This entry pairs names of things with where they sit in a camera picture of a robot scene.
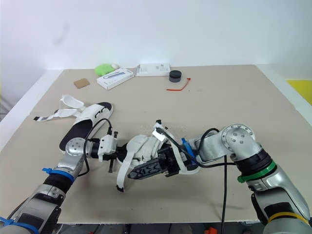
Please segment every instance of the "beige tabletop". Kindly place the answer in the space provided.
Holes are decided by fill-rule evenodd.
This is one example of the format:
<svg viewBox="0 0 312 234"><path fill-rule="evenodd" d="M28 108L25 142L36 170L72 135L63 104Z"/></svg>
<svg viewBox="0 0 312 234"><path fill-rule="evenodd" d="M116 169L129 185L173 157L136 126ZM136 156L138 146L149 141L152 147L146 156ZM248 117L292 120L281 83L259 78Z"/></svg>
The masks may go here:
<svg viewBox="0 0 312 234"><path fill-rule="evenodd" d="M96 83L93 70L65 70L39 101L0 154L0 216L7 216L41 184L43 167L54 167L62 158L59 142L74 118L35 122L59 107L62 94L87 104L110 102L111 122L122 145L138 134L150 135L156 119L176 136L192 138L211 127L233 123L249 125L256 139L289 175L312 207L312 128L275 86L253 65L177 67L180 83L167 77L135 77L112 90ZM91 83L77 89L73 82ZM166 88L183 86L182 92ZM106 126L97 133L105 135ZM223 202L223 167L203 169L196 175L157 175L125 181L125 192L116 189L119 165L109 174L108 162L89 160L91 171L79 177L62 204L60 223L167 223L220 221ZM228 174L226 221L256 220L246 184Z"/></svg>

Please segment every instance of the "red wire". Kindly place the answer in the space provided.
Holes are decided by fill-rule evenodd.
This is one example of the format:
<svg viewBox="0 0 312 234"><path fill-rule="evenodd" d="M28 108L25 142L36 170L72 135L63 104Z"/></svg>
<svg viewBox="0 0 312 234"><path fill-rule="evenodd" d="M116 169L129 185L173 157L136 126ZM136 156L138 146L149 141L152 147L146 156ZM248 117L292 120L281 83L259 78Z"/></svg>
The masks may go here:
<svg viewBox="0 0 312 234"><path fill-rule="evenodd" d="M186 87L186 85L190 82L190 80L191 80L191 78L187 78L187 82L186 82L186 84L182 87L182 89L166 89L166 90L168 90L168 91L182 91L182 90Z"/></svg>

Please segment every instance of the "white power bank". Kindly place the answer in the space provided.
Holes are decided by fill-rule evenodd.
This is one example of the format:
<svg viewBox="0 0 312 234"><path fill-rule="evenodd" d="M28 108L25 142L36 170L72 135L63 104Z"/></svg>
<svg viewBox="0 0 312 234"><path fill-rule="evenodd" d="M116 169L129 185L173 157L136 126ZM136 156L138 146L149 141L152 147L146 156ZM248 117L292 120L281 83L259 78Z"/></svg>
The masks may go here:
<svg viewBox="0 0 312 234"><path fill-rule="evenodd" d="M104 89L109 90L133 77L134 74L132 71L129 71L126 68L119 68L111 73L97 78L97 83Z"/></svg>

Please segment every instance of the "black cable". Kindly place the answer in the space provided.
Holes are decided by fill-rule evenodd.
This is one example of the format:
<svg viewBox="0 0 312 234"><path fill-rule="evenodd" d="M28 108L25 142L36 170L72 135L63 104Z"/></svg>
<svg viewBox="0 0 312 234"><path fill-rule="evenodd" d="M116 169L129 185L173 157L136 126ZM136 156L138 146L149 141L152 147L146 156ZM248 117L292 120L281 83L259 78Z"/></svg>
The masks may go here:
<svg viewBox="0 0 312 234"><path fill-rule="evenodd" d="M188 160L191 160L192 162L194 162L197 166L201 167L201 168L212 168L212 167L218 167L218 166L224 166L224 163L216 163L216 164L212 164L212 165L203 165L201 163L199 163L196 159L194 159L185 149L183 149L171 136L169 136L168 133L166 133L163 129L161 128L156 128L156 130L161 133L164 134L180 151L182 151L186 158Z"/></svg>
<svg viewBox="0 0 312 234"><path fill-rule="evenodd" d="M172 226L172 223L169 224L168 234L170 234L170 232L171 232L171 226Z"/></svg>
<svg viewBox="0 0 312 234"><path fill-rule="evenodd" d="M222 208L222 220L221 220L221 234L224 231L224 218L225 218L225 208L226 208L226 196L228 188L228 170L227 170L227 156L224 156L224 195L223 195L223 208Z"/></svg>
<svg viewBox="0 0 312 234"><path fill-rule="evenodd" d="M201 149L201 146L203 145L204 143L204 140L205 140L205 137L208 133L212 132L212 131L216 131L217 133L219 132L219 130L217 128L210 128L208 129L207 131L205 131L205 133L201 136L201 139L200 139L200 142L199 142L199 146L198 146L198 152L199 150Z"/></svg>
<svg viewBox="0 0 312 234"><path fill-rule="evenodd" d="M106 120L106 121L108 122L108 124L109 124L108 131L109 131L109 132L112 131L112 124L111 124L111 122L109 121L109 119L107 119L107 118L101 118L98 122L96 122L96 124L95 124L95 125L91 128L91 130L88 132L87 136L84 138L85 141L84 141L84 144L83 144L83 158L84 158L84 162L85 162L85 164L86 164L87 170L86 170L84 173L79 174L78 177L79 177L79 176L83 176L83 175L87 174L87 173L90 171L90 167L89 167L89 163L88 163L88 159L87 159L87 155L86 155L86 146L87 146L88 137L89 137L90 133L95 129L95 127L96 127L100 122L102 122L103 120Z"/></svg>
<svg viewBox="0 0 312 234"><path fill-rule="evenodd" d="M96 232L98 231L99 227L100 227L100 224L98 224L97 228L93 231L93 234L96 234Z"/></svg>
<svg viewBox="0 0 312 234"><path fill-rule="evenodd" d="M197 160L195 160L191 155L189 155L189 153L184 150L171 136L169 136L169 134L167 134L163 129L161 128L157 128L156 129L158 132L160 132L161 134L164 134L180 151L182 151L185 156L187 157L187 159L192 160L196 165L198 165L199 167L202 168L211 168L211 167L217 167L217 166L224 166L224 196L223 196L223 207L222 207L222 219L221 219L221 234L223 234L224 231L224 219L225 219L225 209L226 209L226 197L227 197L227 180L228 180L228 170L227 170L227 165L235 165L235 163L228 163L227 162L227 156L224 156L224 163L216 163L213 165L203 165L200 164ZM208 129L203 136L200 139L200 143L199 143L199 147L198 147L198 151L200 149L200 147L202 146L202 142L205 139L206 135L211 132L211 131L216 131L219 132L219 130L217 128L211 128Z"/></svg>

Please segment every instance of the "blue clip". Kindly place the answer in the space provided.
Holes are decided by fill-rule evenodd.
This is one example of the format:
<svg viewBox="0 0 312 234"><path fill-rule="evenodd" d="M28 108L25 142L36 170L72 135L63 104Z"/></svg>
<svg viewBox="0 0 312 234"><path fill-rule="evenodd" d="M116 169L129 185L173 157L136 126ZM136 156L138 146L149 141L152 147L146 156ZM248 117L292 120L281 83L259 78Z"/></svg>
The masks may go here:
<svg viewBox="0 0 312 234"><path fill-rule="evenodd" d="M38 231L37 228L35 228L34 226L29 225L27 223L16 223L12 219L6 219L6 218L3 218L3 217L0 217L0 221L4 223L4 226L15 225L15 226L19 226L19 227L22 227L22 228L29 229L34 234L39 234L39 231Z"/></svg>
<svg viewBox="0 0 312 234"><path fill-rule="evenodd" d="M69 178L71 180L72 183L75 181L74 177L67 172L59 171L59 170L53 170L52 168L43 168L42 170L49 175L50 174L59 174L59 175L66 176L67 178Z"/></svg>
<svg viewBox="0 0 312 234"><path fill-rule="evenodd" d="M182 138L181 140L182 140L182 143L185 146L187 152L196 160L196 157L193 153L193 150L192 150L190 144L184 138Z"/></svg>

